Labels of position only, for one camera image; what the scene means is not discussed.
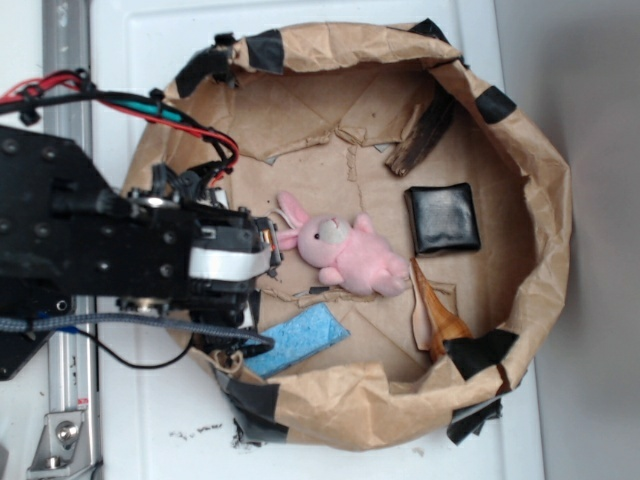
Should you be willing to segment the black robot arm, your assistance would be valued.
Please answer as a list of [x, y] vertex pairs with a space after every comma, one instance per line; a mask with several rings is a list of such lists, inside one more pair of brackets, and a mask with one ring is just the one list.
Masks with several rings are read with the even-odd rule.
[[255, 356], [259, 276], [281, 262], [274, 224], [195, 171], [153, 170], [121, 195], [73, 141], [1, 131], [1, 377], [12, 379], [56, 330], [93, 322], [74, 301], [113, 297], [131, 321], [186, 312], [202, 348]]

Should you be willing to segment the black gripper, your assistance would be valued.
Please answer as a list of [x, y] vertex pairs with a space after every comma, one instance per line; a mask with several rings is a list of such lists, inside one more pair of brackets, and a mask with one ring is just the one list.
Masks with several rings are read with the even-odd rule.
[[148, 273], [143, 288], [119, 299], [126, 311], [188, 312], [201, 325], [204, 350], [270, 350], [249, 308], [256, 279], [281, 263], [276, 228], [266, 217], [230, 210], [215, 187], [211, 164], [177, 174], [165, 164], [152, 168], [149, 189], [131, 189], [117, 211], [155, 228], [168, 249], [162, 259], [136, 265]]

